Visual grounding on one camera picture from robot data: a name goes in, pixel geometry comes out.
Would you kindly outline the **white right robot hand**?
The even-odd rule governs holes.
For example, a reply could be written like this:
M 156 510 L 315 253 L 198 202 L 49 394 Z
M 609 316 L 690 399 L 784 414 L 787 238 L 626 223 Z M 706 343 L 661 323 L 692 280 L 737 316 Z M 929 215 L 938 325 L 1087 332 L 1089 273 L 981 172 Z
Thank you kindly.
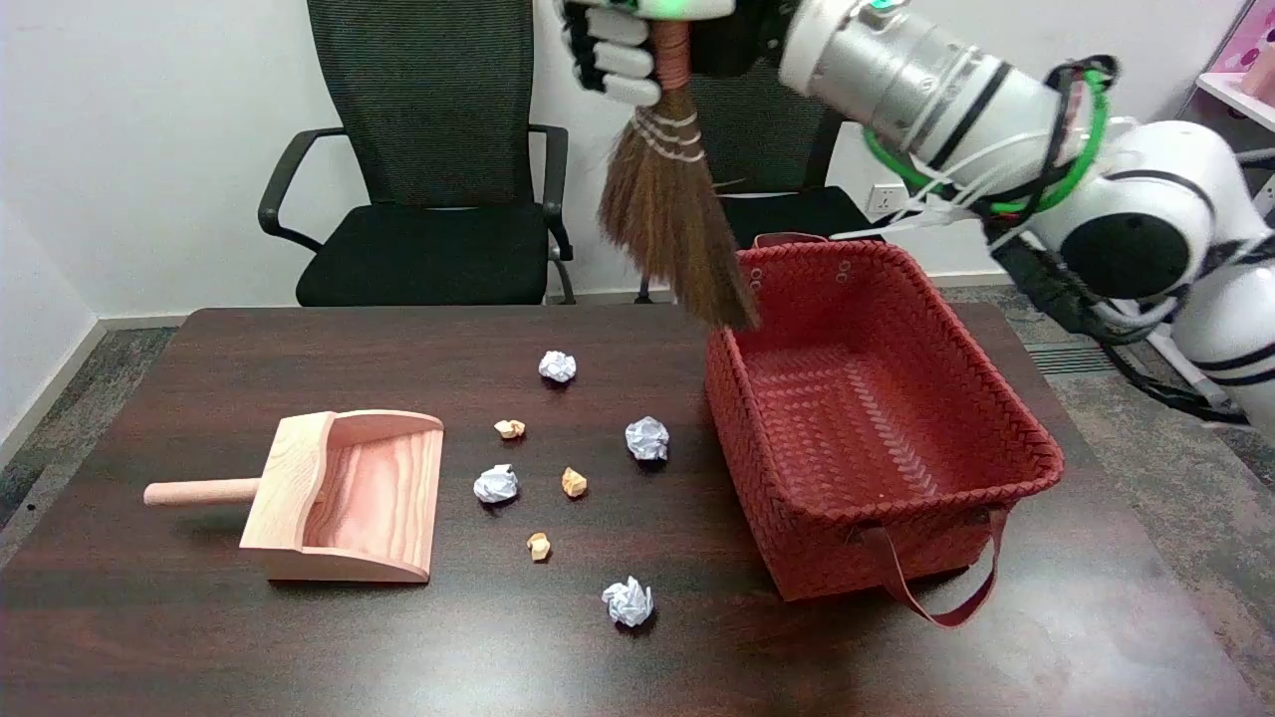
M 743 77 L 778 64 L 798 1 L 557 1 L 562 38 L 584 91 L 634 108 L 660 100 L 652 31 L 657 20 L 688 24 L 696 77 Z

